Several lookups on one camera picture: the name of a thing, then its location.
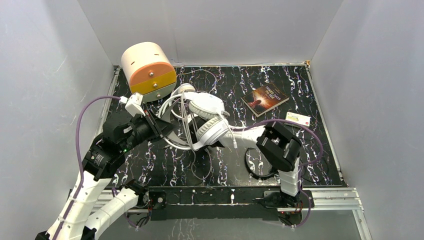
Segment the large white over-ear headphones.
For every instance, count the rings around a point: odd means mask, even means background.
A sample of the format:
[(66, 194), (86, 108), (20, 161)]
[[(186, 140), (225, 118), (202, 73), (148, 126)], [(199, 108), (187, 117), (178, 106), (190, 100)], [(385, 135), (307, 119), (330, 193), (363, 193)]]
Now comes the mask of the large white over-ear headphones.
[[(193, 125), (191, 123), (189, 124), (194, 148), (193, 153), (203, 147), (215, 144), (226, 134), (230, 134), (232, 146), (237, 149), (236, 136), (228, 120), (224, 117), (225, 107), (223, 101), (206, 92), (186, 93), (194, 94), (194, 97), (188, 104), (188, 110), (198, 115), (194, 118), (198, 125), (198, 130), (195, 133)], [(160, 118), (165, 121), (170, 120), (170, 117), (162, 116)]]

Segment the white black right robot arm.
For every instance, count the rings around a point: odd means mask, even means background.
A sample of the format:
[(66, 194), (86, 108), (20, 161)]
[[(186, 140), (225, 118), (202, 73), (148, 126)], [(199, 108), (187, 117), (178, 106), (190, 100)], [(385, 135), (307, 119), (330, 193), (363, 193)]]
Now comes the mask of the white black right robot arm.
[(222, 148), (256, 149), (277, 171), (279, 192), (265, 193), (260, 200), (262, 205), (267, 208), (295, 208), (300, 203), (300, 151), (303, 145), (281, 122), (230, 128), (212, 144)]

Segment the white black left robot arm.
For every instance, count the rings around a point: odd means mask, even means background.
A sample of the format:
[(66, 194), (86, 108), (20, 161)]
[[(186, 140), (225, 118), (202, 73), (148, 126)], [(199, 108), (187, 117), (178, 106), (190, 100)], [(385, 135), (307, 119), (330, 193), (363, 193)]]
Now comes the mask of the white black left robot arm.
[(132, 207), (149, 203), (149, 189), (138, 180), (124, 184), (119, 193), (96, 212), (92, 212), (105, 187), (112, 181), (125, 155), (144, 142), (155, 142), (169, 135), (176, 126), (151, 111), (145, 115), (116, 113), (107, 119), (82, 160), (65, 207), (37, 240), (97, 240), (105, 230)]

